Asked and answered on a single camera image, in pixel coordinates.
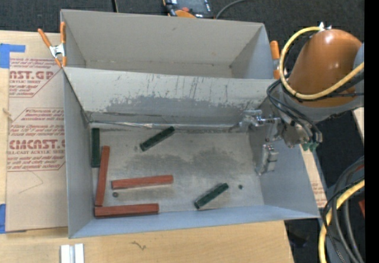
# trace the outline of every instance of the red block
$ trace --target red block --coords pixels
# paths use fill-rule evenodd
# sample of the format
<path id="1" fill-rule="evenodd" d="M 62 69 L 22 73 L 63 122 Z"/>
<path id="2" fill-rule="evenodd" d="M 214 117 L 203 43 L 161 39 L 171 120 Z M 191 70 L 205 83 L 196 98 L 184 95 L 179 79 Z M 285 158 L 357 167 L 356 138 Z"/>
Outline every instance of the red block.
<path id="1" fill-rule="evenodd" d="M 172 184 L 173 181 L 174 177 L 172 175 L 158 175 L 155 177 L 119 179 L 112 181 L 112 189 L 119 190 L 124 188 L 165 185 Z"/>
<path id="2" fill-rule="evenodd" d="M 95 217 L 97 218 L 143 216 L 158 214 L 158 212 L 158 203 L 95 207 Z"/>
<path id="3" fill-rule="evenodd" d="M 102 206 L 105 196 L 105 185 L 107 183 L 107 172 L 109 163 L 110 147 L 103 146 L 100 158 L 99 177 L 97 181 L 97 190 L 95 198 L 95 206 Z"/>

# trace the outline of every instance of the gray surface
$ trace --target gray surface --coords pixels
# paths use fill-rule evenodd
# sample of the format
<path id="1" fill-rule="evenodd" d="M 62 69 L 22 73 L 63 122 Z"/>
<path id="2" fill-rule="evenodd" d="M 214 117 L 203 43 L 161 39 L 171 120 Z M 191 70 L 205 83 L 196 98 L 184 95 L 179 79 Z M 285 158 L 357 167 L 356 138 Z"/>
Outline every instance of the gray surface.
<path id="1" fill-rule="evenodd" d="M 81 106 L 63 74 L 69 236 L 93 218 L 89 130 Z"/>
<path id="2" fill-rule="evenodd" d="M 139 144 L 157 132 L 138 127 L 126 131 L 101 130 L 101 144 L 111 147 L 105 206 L 158 201 L 162 213 L 196 210 L 193 202 L 224 182 L 229 184 L 229 189 L 204 206 L 205 209 L 263 204 L 246 133 L 177 131 L 142 152 Z M 119 190 L 117 198 L 112 196 L 111 180 L 155 175 L 173 175 L 174 183 Z"/>

